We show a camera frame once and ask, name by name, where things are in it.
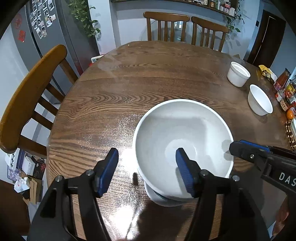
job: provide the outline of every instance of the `robotic arm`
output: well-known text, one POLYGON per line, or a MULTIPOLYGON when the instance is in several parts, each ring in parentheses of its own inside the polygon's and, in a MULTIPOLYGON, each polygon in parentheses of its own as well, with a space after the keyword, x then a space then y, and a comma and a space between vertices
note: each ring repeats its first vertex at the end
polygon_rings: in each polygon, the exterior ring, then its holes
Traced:
MULTIPOLYGON (((252 162, 262 172, 261 178, 285 191, 291 197, 290 214, 276 241, 294 238, 296 214, 296 154, 269 146, 259 146, 246 141, 234 141, 229 151, 232 155, 252 162)), ((199 198, 185 241, 209 240, 215 213, 216 195, 224 194, 219 235, 213 239, 240 241, 267 241, 269 236, 260 210, 247 190, 239 185, 239 177, 216 177, 200 169, 197 162, 188 158, 185 151, 176 151, 186 190, 199 198)), ((107 192, 118 163, 118 151, 112 148, 105 160, 79 177, 65 179, 57 176, 43 198, 31 224, 28 241, 79 241, 70 196, 78 194, 82 224, 89 241, 111 241, 104 225, 96 198, 107 192)))

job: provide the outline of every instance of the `bowl base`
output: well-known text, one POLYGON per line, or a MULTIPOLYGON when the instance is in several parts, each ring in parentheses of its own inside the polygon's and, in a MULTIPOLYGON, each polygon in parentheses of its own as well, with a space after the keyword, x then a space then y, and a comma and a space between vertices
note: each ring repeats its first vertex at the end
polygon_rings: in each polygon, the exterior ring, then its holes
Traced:
POLYGON ((186 202, 182 201, 175 201, 172 199, 167 199, 165 197, 161 197, 159 194, 157 194, 151 187, 149 187, 146 182, 144 182, 145 191, 148 195, 148 197, 151 199, 151 201, 155 202, 156 204, 163 206, 163 207, 176 207, 181 206, 183 204, 186 204, 186 202))

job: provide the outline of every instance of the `woven placemat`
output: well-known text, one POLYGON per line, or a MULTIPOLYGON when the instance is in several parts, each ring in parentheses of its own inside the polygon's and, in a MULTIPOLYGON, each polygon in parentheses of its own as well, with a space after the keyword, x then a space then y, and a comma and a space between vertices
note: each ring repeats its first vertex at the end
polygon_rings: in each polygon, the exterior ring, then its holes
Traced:
POLYGON ((296 143, 295 143, 293 134, 291 132, 290 125, 291 125, 291 120, 286 120, 285 129, 286 129, 286 134, 287 134, 287 137, 288 137, 288 140, 289 140, 289 144, 290 144, 292 150, 296 150, 296 143))

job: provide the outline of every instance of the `orange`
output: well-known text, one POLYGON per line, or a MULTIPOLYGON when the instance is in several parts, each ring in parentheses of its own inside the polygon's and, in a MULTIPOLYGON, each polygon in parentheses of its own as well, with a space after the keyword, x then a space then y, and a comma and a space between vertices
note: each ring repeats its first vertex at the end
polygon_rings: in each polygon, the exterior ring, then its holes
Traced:
POLYGON ((292 120, 294 118, 293 111, 288 110, 286 116, 288 120, 292 120))

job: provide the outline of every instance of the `refrigerator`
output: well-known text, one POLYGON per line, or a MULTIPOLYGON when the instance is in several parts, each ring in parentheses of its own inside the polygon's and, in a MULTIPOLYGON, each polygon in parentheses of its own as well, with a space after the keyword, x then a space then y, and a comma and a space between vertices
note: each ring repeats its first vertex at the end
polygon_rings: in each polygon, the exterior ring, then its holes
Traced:
MULTIPOLYGON (((89 67, 92 57, 99 55, 95 37, 86 36, 82 23, 71 14, 68 3, 67 0, 29 0, 12 20, 12 34, 28 71, 58 44, 66 46, 66 60, 77 76, 89 67)), ((50 83, 63 95, 72 86, 60 66, 54 71, 50 83)), ((52 104, 59 103, 47 90, 44 95, 52 104)))

